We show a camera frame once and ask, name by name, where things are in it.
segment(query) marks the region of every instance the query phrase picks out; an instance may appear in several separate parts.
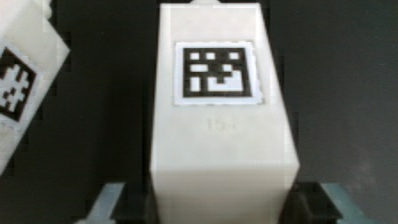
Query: white box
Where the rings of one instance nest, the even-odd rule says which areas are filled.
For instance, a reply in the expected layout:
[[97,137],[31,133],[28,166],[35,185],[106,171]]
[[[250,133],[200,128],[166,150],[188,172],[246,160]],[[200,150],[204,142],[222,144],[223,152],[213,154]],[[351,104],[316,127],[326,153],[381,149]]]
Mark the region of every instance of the white box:
[[259,4],[161,4],[158,43],[161,224],[275,224],[298,159]]
[[0,0],[0,174],[69,53],[47,2]]

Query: white plastic block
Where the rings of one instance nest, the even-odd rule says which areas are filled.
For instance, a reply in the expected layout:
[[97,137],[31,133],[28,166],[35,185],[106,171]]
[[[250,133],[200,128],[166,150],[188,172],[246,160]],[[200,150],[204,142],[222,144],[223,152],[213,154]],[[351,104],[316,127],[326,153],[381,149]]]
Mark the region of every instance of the white plastic block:
[[0,174],[69,53],[47,4],[0,0]]
[[259,4],[161,4],[150,152],[161,223],[275,224],[296,170]]

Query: black surface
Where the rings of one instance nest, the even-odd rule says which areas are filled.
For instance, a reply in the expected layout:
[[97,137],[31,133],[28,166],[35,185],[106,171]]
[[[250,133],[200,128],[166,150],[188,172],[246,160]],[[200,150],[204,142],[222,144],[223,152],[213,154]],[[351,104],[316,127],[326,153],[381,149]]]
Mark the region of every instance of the black surface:
[[319,183],[296,183],[284,204],[280,224],[337,224],[341,218]]
[[[394,224],[398,4],[264,5],[298,179],[339,182],[367,216]],[[156,19],[154,0],[56,1],[72,53],[0,179],[1,224],[70,223],[106,181],[129,179],[145,189]]]

